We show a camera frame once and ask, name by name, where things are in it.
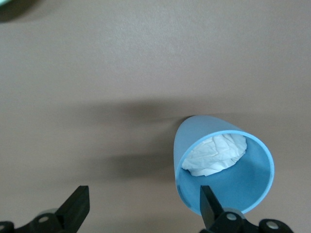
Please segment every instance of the metal screw head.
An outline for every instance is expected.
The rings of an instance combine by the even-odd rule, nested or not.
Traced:
[[[47,221],[47,220],[49,220],[49,217],[44,216],[44,217],[41,217],[41,218],[38,220],[38,222],[39,222],[39,223],[42,223],[42,222],[45,222],[45,221]]]
[[[269,228],[271,228],[271,229],[273,229],[273,230],[278,229],[278,225],[277,225],[275,222],[273,222],[273,221],[268,221],[268,222],[266,222],[266,224],[267,224],[267,226],[268,226]]]
[[[231,221],[237,220],[237,217],[232,213],[227,214],[227,218]]]

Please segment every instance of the white tissue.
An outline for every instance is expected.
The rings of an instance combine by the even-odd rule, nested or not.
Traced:
[[[210,137],[189,153],[182,168],[192,176],[208,176],[235,165],[246,148],[246,138],[239,134]]]

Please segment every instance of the blue plastic cup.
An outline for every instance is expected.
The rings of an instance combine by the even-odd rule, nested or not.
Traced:
[[[181,166],[202,141],[224,133],[245,136],[247,149],[232,167],[209,176],[192,176]],[[268,148],[257,137],[212,116],[192,116],[178,128],[174,141],[175,181],[181,200],[200,212],[200,186],[209,185],[223,207],[243,214],[255,208],[268,194],[274,178],[274,162]]]

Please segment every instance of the blue bucket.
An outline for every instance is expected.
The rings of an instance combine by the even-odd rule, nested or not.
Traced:
[[[192,176],[181,166],[202,141],[224,133],[245,136],[247,149],[232,167],[209,176]],[[178,128],[174,141],[175,181],[181,200],[200,212],[200,186],[209,185],[223,207],[243,214],[255,208],[268,194],[274,178],[274,162],[268,148],[257,137],[212,116],[192,116]]]

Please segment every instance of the crumpled napkin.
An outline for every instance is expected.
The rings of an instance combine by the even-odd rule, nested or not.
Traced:
[[[192,176],[208,176],[235,165],[246,148],[246,138],[239,134],[210,137],[188,154],[182,168]]]

